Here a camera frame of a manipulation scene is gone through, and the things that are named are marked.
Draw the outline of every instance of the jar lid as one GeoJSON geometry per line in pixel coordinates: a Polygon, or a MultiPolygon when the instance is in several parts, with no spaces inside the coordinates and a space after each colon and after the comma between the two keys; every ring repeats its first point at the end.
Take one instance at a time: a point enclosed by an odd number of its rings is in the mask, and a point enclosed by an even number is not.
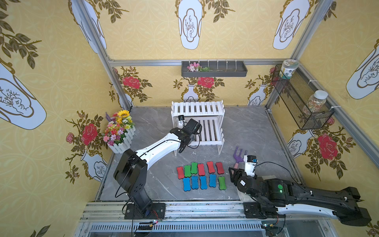
{"type": "Polygon", "coordinates": [[[328,97],[328,93],[326,91],[318,90],[315,92],[315,94],[313,96],[319,100],[324,100],[328,97]]]}
{"type": "Polygon", "coordinates": [[[283,65],[286,68],[297,68],[299,66],[299,62],[295,59],[286,59],[283,61],[283,65]]]}

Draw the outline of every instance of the wall-mounted tray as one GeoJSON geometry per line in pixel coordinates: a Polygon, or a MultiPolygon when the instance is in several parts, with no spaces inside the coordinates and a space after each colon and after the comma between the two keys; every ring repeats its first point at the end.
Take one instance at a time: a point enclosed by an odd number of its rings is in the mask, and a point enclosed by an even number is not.
{"type": "Polygon", "coordinates": [[[182,77],[245,77],[247,68],[243,61],[236,60],[207,60],[182,61],[182,77]],[[209,67],[209,72],[191,72],[187,67],[190,63],[200,63],[202,67],[209,67]]]}

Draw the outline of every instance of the wire mesh basket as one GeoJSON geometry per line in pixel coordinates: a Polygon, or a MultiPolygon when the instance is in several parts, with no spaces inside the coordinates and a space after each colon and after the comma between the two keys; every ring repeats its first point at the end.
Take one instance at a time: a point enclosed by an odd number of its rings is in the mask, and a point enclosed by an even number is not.
{"type": "Polygon", "coordinates": [[[277,65],[275,67],[275,76],[272,84],[278,91],[296,124],[301,130],[320,129],[333,115],[334,110],[330,109],[330,104],[326,102],[319,112],[311,112],[307,106],[307,101],[317,88],[309,83],[309,79],[305,77],[300,69],[292,73],[290,79],[280,78],[279,72],[281,66],[277,65]]]}

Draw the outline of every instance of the artificial flower bouquet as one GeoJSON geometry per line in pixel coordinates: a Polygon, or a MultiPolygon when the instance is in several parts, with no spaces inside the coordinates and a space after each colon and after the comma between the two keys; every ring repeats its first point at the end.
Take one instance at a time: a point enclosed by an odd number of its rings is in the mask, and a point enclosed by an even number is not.
{"type": "Polygon", "coordinates": [[[108,125],[104,131],[103,140],[108,146],[121,144],[126,137],[126,133],[134,127],[132,117],[128,110],[121,110],[110,117],[105,113],[108,125]]]}

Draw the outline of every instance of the white wooden shelf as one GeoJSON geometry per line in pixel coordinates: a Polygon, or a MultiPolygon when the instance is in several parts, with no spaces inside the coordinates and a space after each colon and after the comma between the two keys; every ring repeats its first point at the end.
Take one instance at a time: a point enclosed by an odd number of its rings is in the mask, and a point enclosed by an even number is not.
{"type": "Polygon", "coordinates": [[[223,101],[172,102],[171,107],[173,127],[178,126],[179,115],[184,115],[186,121],[194,119],[202,125],[200,134],[195,136],[189,146],[217,145],[219,154],[225,141],[221,128],[224,114],[223,101]]]}

